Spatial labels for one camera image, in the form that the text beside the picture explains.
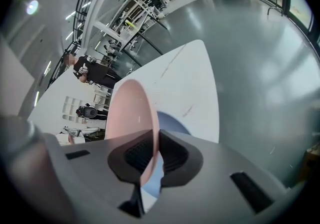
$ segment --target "white table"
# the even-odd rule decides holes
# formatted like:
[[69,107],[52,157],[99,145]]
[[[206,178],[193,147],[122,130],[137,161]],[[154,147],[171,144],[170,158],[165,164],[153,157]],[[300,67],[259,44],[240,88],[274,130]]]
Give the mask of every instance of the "white table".
[[203,41],[187,43],[140,67],[115,84],[112,96],[128,79],[139,81],[156,110],[177,119],[192,136],[219,142],[217,90]]

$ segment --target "black slot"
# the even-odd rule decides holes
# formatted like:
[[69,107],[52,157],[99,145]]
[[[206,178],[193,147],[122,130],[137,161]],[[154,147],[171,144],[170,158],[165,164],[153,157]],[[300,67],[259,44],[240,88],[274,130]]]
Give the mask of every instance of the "black slot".
[[127,164],[142,174],[153,156],[153,144],[152,138],[148,137],[129,148],[124,153]]
[[68,160],[71,160],[71,159],[75,159],[75,158],[78,158],[78,157],[85,156],[87,154],[90,154],[89,151],[80,150],[80,151],[76,151],[76,152],[72,152],[72,153],[67,153],[65,155],[66,155]]
[[245,172],[236,172],[230,178],[256,213],[274,202]]

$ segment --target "pink plate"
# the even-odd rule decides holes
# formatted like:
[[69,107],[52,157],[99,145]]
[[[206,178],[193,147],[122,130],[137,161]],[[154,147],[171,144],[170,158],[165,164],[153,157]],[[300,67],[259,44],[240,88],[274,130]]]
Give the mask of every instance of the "pink plate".
[[142,130],[153,131],[153,158],[140,178],[143,186],[156,166],[159,144],[159,121],[143,86],[136,80],[125,81],[113,95],[109,108],[106,138],[115,139]]

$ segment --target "man in black shirt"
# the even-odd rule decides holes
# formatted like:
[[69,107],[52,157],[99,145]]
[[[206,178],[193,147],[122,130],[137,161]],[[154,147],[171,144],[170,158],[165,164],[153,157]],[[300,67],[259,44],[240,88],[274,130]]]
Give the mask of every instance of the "man in black shirt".
[[73,65],[73,74],[82,83],[94,82],[113,89],[121,77],[107,66],[95,63],[90,56],[75,58],[71,54],[63,56],[66,65]]

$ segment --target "black t-shirt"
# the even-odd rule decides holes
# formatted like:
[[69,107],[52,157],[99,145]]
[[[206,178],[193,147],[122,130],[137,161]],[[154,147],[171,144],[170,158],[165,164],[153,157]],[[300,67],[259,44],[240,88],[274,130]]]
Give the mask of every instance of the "black t-shirt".
[[84,64],[88,68],[86,79],[88,81],[93,81],[98,84],[102,82],[103,78],[107,75],[108,72],[111,72],[110,68],[108,68],[107,66],[103,66],[98,63],[92,64],[87,60],[87,56],[83,56],[83,57],[79,57],[78,61],[73,66],[73,70],[74,70],[73,74],[77,78],[82,76],[82,74],[79,73],[79,69],[80,67],[83,67]]

